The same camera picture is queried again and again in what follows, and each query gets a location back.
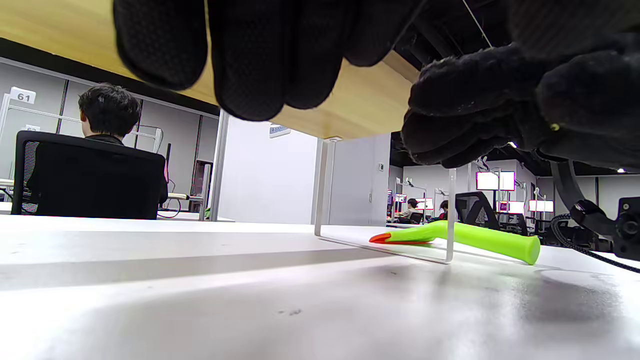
black glove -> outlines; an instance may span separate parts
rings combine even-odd
[[[511,38],[529,56],[585,53],[594,41],[640,24],[638,0],[510,0]]]
[[[551,133],[535,88],[556,62],[515,45],[434,62],[412,87],[404,146],[417,163],[454,168],[513,141],[533,150]]]
[[[559,130],[540,152],[640,170],[640,35],[629,39],[624,51],[577,56],[545,74],[538,100]]]
[[[342,58],[372,66],[425,0],[208,0],[216,98],[235,117],[269,120],[320,105]],[[118,52],[144,81],[182,90],[208,46],[202,0],[115,0]]]
[[[405,147],[416,162],[447,168],[513,141],[543,156],[640,169],[640,35],[605,43],[572,59],[530,60],[511,46],[426,67],[412,88]]]

orange tip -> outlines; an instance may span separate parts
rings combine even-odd
[[[380,235],[376,235],[374,237],[372,237],[369,242],[370,243],[376,243],[376,244],[384,244],[385,242],[387,242],[387,239],[391,238],[391,234],[390,233],[384,233],[384,234],[380,234]]]

green handle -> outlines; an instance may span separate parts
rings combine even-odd
[[[540,239],[456,222],[455,241],[479,249],[519,259],[529,265],[538,260]],[[436,221],[420,227],[389,232],[386,241],[433,241],[447,238],[447,222]]]

black hair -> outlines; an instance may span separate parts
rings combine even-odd
[[[123,138],[140,120],[140,103],[121,86],[98,84],[80,95],[78,106],[94,133]]]

white desk surface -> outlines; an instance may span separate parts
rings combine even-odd
[[[0,201],[0,215],[9,215],[11,213],[11,202]]]
[[[365,245],[388,230],[324,233]],[[640,275],[569,249],[544,247],[527,266],[456,244],[443,265],[318,240],[310,225],[8,215],[0,238],[0,359],[640,352]]]

